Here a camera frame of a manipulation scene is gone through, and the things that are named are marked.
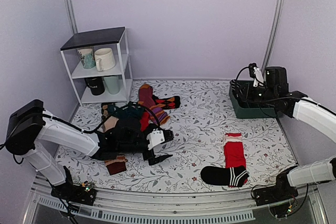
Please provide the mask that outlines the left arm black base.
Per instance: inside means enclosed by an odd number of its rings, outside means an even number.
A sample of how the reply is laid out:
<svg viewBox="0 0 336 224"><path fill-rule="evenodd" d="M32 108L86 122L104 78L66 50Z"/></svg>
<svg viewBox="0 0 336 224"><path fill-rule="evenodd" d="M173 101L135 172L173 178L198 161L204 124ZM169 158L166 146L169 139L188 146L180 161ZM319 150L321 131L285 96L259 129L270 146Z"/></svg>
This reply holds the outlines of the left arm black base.
<svg viewBox="0 0 336 224"><path fill-rule="evenodd" d="M66 166L63 166L63 168L66 174L65 182L58 186L52 186L51 195L65 201L93 206L97 195L94 183L85 181L76 185L72 181L69 169Z"/></svg>

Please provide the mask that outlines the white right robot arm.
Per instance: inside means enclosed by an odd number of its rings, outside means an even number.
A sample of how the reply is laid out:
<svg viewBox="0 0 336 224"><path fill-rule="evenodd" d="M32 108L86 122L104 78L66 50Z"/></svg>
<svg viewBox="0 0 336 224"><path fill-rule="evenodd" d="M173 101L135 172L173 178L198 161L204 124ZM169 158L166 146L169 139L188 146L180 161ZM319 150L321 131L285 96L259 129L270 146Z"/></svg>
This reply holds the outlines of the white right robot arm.
<svg viewBox="0 0 336 224"><path fill-rule="evenodd" d="M284 67L267 67L261 71L255 63L246 67L252 82L230 81L232 94L238 102L270 106L289 118L304 122L335 141L335 112L322 106L300 91L289 91ZM282 173L280 182L271 190L276 201L291 194L292 187L320 184L335 180L335 156L308 165L297 166Z"/></svg>

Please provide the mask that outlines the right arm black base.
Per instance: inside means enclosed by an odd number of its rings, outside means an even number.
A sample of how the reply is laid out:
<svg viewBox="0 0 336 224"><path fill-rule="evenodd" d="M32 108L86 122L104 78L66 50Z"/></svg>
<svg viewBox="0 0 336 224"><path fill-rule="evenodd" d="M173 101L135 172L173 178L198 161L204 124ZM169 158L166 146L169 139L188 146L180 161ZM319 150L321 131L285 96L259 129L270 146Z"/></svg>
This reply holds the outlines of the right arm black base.
<svg viewBox="0 0 336 224"><path fill-rule="evenodd" d="M250 194L256 205L262 206L288 200L289 205L287 209L281 206L271 207L271 214L276 218L285 218L293 214L294 208L297 206L296 197L298 196L298 191L296 187L290 186L287 175L296 167L297 165L287 168L278 174L276 176L276 183L273 186L254 186Z"/></svg>

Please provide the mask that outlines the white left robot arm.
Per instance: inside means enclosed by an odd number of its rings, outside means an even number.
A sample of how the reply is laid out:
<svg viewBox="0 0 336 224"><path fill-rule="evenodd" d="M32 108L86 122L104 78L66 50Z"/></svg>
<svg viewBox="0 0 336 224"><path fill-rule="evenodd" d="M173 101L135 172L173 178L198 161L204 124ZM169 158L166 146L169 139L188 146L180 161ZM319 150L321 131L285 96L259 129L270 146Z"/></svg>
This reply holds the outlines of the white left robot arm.
<svg viewBox="0 0 336 224"><path fill-rule="evenodd" d="M170 155L157 156L154 148L173 139L173 132L163 129L158 118L145 130L141 130L140 120L134 117L118 119L114 127L104 132L98 127L84 130L54 116L44 108L43 101L35 99L10 116L1 148L28 161L57 186L61 195L73 200L78 188L72 184L70 172L54 160L40 141L69 147L98 161L111 161L120 154L141 153L144 160L155 165Z"/></svg>

